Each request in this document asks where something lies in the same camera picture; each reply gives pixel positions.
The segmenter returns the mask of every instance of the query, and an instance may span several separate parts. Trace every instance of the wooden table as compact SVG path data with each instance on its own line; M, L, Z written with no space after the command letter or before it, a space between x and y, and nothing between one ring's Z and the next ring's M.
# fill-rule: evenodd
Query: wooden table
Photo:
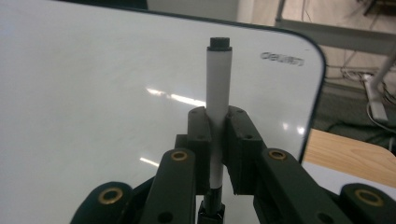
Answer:
M396 157L379 146L312 129L304 161L396 188Z

